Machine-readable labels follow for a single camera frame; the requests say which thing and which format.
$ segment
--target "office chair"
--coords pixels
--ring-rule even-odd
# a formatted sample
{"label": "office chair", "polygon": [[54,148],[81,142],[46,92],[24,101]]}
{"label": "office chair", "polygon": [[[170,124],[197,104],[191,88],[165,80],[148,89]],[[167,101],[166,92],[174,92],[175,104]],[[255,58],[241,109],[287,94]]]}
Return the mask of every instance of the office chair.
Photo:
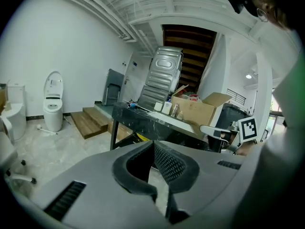
{"label": "office chair", "polygon": [[[14,133],[11,126],[11,123],[4,116],[0,116],[0,126],[2,126],[2,130],[0,131],[0,174],[3,176],[7,174],[7,181],[10,179],[19,179],[29,181],[33,184],[36,184],[36,179],[33,177],[16,174],[10,171],[11,166],[17,161],[18,154],[17,150],[14,147]],[[21,161],[23,166],[26,165],[25,160]]]}

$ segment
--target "chair armrest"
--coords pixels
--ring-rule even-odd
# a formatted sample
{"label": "chair armrest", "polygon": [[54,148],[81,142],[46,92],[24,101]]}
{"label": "chair armrest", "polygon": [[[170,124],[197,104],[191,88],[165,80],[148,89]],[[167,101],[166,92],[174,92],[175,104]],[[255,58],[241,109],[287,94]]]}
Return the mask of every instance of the chair armrest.
{"label": "chair armrest", "polygon": [[15,144],[15,139],[14,139],[13,127],[12,127],[11,123],[3,115],[0,115],[0,119],[2,121],[3,126],[6,127],[6,129],[8,131],[8,136],[10,138],[10,142],[14,145]]}

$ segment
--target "white toilet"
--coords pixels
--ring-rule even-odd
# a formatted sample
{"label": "white toilet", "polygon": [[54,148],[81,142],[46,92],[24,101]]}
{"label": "white toilet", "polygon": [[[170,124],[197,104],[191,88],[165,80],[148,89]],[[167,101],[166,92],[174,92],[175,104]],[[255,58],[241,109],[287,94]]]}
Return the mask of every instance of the white toilet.
{"label": "white toilet", "polygon": [[25,86],[19,84],[8,85],[8,99],[11,109],[4,109],[1,115],[5,116],[12,125],[14,139],[22,138],[27,125],[25,117]]}
{"label": "white toilet", "polygon": [[62,93],[63,82],[61,74],[53,71],[44,84],[43,116],[47,128],[58,132],[62,125]]}

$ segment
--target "desk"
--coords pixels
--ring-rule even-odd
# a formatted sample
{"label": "desk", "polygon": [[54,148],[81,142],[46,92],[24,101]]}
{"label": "desk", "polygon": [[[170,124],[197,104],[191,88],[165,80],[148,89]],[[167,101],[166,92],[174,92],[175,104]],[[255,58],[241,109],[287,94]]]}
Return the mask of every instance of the desk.
{"label": "desk", "polygon": [[115,143],[118,126],[121,123],[133,130],[133,134],[137,132],[150,140],[168,141],[195,149],[210,151],[209,145],[202,141],[203,133],[198,131],[195,134],[186,131],[154,118],[147,113],[147,111],[140,108],[128,108],[127,103],[116,103],[112,112],[113,127],[110,150],[117,148],[125,139],[130,137],[128,136],[122,141]]}

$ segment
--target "cardboard box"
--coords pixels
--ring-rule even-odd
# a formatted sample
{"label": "cardboard box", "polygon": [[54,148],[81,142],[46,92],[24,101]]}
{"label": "cardboard box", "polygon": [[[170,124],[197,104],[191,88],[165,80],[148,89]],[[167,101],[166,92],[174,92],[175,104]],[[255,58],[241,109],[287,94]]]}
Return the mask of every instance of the cardboard box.
{"label": "cardboard box", "polygon": [[5,90],[0,89],[0,114],[4,109],[4,105],[5,105]]}
{"label": "cardboard box", "polygon": [[227,94],[212,93],[201,102],[194,102],[178,97],[178,93],[187,86],[177,89],[172,95],[172,108],[176,103],[179,104],[177,114],[183,111],[183,120],[189,124],[201,126],[210,125],[216,108],[230,100],[232,97]]}

